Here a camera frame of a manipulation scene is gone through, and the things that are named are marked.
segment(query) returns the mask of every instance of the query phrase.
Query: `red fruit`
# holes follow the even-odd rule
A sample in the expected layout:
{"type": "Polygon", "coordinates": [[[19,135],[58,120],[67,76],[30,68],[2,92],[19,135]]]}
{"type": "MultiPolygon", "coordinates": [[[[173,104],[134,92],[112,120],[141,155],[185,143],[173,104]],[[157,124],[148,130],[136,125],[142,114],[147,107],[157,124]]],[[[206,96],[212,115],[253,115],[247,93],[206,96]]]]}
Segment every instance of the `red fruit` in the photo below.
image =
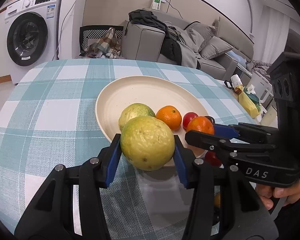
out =
{"type": "Polygon", "coordinates": [[[182,126],[185,130],[187,130],[188,124],[194,118],[198,117],[198,115],[194,112],[186,113],[182,120],[182,126]]]}
{"type": "Polygon", "coordinates": [[[222,162],[217,158],[215,152],[207,151],[204,160],[212,166],[220,167],[222,165],[222,162]]]}

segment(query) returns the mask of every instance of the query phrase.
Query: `washing machine door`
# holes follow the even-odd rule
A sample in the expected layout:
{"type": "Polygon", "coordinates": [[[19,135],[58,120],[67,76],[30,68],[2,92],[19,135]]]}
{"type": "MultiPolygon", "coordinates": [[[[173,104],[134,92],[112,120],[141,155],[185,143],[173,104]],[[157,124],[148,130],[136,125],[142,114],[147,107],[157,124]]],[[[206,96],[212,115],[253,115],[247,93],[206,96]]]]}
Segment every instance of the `washing machine door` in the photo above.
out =
{"type": "Polygon", "coordinates": [[[35,63],[42,55],[48,39],[45,20],[35,13],[18,16],[11,24],[7,48],[11,59],[20,66],[35,63]]]}

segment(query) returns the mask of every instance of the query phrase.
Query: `washing machine knob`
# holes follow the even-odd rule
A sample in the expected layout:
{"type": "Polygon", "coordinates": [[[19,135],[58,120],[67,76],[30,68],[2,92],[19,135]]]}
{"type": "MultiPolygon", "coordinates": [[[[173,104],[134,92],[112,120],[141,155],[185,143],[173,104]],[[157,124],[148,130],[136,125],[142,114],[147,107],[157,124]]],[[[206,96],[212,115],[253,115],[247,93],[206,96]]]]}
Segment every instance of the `washing machine knob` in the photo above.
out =
{"type": "Polygon", "coordinates": [[[31,2],[30,0],[26,1],[26,4],[25,4],[25,6],[26,6],[26,7],[29,7],[29,5],[30,5],[30,2],[31,2]]]}

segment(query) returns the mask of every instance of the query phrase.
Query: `tablecloth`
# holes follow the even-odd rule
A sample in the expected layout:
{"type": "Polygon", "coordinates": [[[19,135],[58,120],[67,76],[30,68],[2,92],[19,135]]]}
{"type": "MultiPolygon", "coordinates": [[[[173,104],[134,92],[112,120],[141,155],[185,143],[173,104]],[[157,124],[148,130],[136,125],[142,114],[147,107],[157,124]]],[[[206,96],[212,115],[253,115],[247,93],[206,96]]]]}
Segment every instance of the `tablecloth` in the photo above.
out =
{"type": "MultiPolygon", "coordinates": [[[[219,82],[192,68],[120,59],[57,60],[30,70],[0,111],[0,219],[13,233],[31,198],[59,163],[80,165],[109,142],[95,101],[111,81],[132,75],[169,80],[192,93],[217,123],[253,120],[219,82]]],[[[78,187],[74,226],[80,233],[78,187]]],[[[101,190],[112,239],[181,239],[191,203],[174,168],[144,172],[121,158],[101,190]]]]}

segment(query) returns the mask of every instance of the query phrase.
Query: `curtain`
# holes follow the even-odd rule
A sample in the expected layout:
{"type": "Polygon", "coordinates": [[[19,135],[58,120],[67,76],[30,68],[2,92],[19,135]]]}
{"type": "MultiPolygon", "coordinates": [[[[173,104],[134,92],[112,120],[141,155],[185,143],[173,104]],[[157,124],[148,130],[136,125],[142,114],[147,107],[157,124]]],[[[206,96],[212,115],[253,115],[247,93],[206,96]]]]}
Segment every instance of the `curtain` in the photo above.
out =
{"type": "Polygon", "coordinates": [[[284,51],[289,33],[290,17],[264,6],[259,22],[259,37],[253,59],[273,63],[284,51]]]}

